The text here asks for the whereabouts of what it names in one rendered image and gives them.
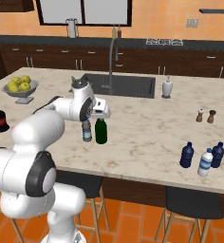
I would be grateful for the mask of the black seat wooden stool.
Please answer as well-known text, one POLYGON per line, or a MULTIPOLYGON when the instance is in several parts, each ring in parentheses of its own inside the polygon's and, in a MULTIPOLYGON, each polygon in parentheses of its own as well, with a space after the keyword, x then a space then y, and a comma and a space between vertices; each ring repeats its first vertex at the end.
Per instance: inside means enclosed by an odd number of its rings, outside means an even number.
POLYGON ((3 215, 0 210, 0 243, 25 243, 15 219, 3 215))
POLYGON ((77 215, 78 223, 76 226, 79 230, 94 232, 97 236, 97 243, 101 243, 99 229, 101 213, 104 214, 106 229, 110 231, 103 195, 103 177, 59 170, 57 172, 56 181, 63 184, 73 185, 84 190, 86 195, 85 204, 91 206, 93 226, 87 227, 82 225, 80 215, 77 215))
POLYGON ((205 243, 210 222, 213 219, 223 218, 218 194, 167 186, 165 207, 155 240, 158 240, 160 229, 164 227, 161 243, 167 243, 175 218, 194 223, 188 243, 192 243, 196 229, 199 230, 199 243, 205 243))

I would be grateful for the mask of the green glass bottle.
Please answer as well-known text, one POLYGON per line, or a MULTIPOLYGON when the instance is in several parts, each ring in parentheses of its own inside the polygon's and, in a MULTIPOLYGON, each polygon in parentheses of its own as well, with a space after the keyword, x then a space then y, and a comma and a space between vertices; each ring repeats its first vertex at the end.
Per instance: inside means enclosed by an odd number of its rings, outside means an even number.
POLYGON ((107 142, 107 126, 104 119, 96 120, 95 135, 98 144, 105 144, 107 142))

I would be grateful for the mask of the brown shaker white top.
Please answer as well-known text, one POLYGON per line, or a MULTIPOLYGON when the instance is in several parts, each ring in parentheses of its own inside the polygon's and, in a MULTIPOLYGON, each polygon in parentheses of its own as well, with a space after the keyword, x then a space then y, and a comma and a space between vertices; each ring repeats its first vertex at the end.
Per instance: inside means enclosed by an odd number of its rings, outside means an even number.
POLYGON ((202 108, 198 109, 198 114, 196 116, 196 122, 202 122, 204 110, 202 108))

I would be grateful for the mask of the brown shaker dark top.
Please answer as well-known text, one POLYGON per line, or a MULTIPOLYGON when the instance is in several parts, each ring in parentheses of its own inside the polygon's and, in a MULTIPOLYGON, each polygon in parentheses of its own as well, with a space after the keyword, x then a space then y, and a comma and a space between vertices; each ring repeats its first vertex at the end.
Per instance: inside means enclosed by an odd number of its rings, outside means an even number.
POLYGON ((207 120, 207 123, 213 123, 214 122, 214 117, 215 117, 215 114, 216 114, 216 111, 215 110, 210 110, 209 112, 209 118, 207 120))

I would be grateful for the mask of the white soap dispenser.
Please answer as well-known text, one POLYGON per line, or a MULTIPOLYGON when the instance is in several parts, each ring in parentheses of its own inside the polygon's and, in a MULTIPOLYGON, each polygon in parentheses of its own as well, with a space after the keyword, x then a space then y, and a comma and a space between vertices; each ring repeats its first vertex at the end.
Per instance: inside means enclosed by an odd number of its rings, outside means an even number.
POLYGON ((170 80, 170 77, 167 77, 167 79, 162 83, 161 97, 164 99, 170 99, 172 89, 173 89, 173 82, 170 80))

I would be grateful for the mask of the grey jug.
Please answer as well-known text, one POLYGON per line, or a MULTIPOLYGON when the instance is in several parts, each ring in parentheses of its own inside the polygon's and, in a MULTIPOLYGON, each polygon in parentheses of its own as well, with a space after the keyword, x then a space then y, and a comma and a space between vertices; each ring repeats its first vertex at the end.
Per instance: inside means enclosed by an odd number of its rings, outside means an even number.
POLYGON ((69 38, 78 38, 79 31, 78 31, 78 20, 75 18, 69 18, 65 20, 66 23, 66 32, 69 38))

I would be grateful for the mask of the dark blue plastic bottle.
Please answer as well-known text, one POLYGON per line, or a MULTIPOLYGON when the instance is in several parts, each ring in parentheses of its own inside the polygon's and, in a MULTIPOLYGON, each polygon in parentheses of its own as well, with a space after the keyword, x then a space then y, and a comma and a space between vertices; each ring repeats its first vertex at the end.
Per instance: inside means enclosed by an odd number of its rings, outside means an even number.
POLYGON ((218 143, 218 145, 216 145, 213 148, 212 154, 213 154, 213 160, 212 160, 211 166, 213 168, 218 168, 220 166, 220 163, 221 163, 222 158, 224 156, 224 148, 223 148, 223 142, 222 141, 220 141, 218 143))
POLYGON ((192 158, 194 155, 194 148, 190 141, 182 148, 181 158, 179 164, 183 168, 189 168, 191 166, 192 158))

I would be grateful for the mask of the clear plastic bottle blue label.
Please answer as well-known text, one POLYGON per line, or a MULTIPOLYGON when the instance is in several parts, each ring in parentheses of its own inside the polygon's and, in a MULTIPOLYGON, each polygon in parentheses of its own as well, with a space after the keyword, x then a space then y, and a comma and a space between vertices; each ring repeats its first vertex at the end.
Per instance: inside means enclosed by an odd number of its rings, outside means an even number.
POLYGON ((91 123, 89 120, 86 120, 82 123, 82 129, 83 129, 83 141, 86 142, 92 141, 91 123))

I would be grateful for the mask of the dark wall shelf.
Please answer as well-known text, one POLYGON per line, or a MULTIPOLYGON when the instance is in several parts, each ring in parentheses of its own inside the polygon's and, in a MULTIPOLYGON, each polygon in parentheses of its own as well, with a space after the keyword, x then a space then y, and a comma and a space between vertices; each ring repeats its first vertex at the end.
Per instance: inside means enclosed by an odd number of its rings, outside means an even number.
POLYGON ((224 14, 224 9, 199 9, 202 14, 224 14))

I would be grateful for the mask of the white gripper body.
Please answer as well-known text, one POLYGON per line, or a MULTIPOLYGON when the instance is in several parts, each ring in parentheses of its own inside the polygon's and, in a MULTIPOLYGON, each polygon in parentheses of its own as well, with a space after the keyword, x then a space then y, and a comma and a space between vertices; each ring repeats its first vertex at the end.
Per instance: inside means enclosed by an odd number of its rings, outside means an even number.
POLYGON ((109 119, 111 117, 111 110, 107 106, 104 110, 93 109, 91 117, 94 119, 109 119))

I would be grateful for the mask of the black framed window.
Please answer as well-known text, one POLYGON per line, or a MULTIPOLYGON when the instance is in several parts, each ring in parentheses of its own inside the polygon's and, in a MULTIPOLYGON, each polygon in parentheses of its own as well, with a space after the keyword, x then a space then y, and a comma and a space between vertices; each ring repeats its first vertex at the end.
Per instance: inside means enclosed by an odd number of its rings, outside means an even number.
POLYGON ((42 26, 65 26, 76 19, 79 26, 122 26, 132 23, 132 0, 36 0, 42 26))

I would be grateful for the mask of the dark sink basin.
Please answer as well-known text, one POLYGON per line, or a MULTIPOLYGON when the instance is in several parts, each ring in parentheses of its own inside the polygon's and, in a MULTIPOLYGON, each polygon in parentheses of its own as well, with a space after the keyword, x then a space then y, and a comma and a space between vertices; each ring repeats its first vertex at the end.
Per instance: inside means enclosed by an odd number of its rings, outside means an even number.
POLYGON ((110 95, 112 90, 114 96, 155 98, 156 79, 154 77, 113 75, 112 86, 109 86, 107 74, 85 73, 83 79, 91 84, 95 94, 110 95))

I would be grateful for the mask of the dark wall cupboard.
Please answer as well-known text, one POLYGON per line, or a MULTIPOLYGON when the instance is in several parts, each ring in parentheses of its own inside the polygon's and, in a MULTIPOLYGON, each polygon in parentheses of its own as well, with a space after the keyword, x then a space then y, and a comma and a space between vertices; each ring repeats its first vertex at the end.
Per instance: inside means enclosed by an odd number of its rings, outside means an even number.
POLYGON ((32 0, 0 0, 0 12, 28 12, 33 10, 32 0))

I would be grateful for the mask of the grey arched tap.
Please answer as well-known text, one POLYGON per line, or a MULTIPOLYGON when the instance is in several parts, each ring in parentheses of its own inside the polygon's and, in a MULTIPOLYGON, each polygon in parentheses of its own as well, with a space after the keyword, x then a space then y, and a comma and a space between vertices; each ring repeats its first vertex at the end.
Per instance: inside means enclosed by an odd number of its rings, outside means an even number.
POLYGON ((118 54, 118 38, 114 38, 111 41, 110 49, 109 49, 109 74, 108 74, 108 81, 109 85, 102 84, 102 88, 108 89, 109 94, 113 95, 113 84, 112 84, 112 75, 113 75, 113 60, 119 60, 118 54))

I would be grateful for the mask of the dark wooden cupboard run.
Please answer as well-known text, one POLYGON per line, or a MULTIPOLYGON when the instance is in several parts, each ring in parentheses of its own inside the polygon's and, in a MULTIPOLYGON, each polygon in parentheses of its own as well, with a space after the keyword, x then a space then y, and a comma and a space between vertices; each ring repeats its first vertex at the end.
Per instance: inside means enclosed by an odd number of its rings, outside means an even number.
MULTIPOLYGON (((0 35, 0 79, 21 67, 109 71, 110 38, 0 35)), ((224 41, 184 40, 181 47, 119 39, 113 71, 224 79, 224 41)))

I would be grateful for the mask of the white plastic bottle blue label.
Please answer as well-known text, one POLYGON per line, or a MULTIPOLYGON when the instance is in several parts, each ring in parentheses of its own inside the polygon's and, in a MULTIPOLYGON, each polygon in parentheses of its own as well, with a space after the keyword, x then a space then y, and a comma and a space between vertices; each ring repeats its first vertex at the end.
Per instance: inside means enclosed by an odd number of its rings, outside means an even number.
POLYGON ((208 148, 201 156, 197 173, 201 177, 207 177, 213 160, 212 149, 208 148))

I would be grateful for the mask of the grey fruit bowl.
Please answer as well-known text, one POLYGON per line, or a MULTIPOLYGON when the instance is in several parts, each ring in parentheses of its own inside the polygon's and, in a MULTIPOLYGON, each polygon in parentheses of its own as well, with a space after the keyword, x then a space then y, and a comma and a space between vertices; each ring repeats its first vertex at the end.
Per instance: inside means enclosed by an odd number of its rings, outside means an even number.
POLYGON ((36 90, 39 83, 37 81, 31 80, 30 81, 30 89, 26 91, 19 91, 19 92, 11 92, 8 89, 8 86, 5 84, 2 88, 2 91, 7 93, 11 97, 17 98, 16 103, 19 104, 28 104, 33 100, 31 94, 36 90))

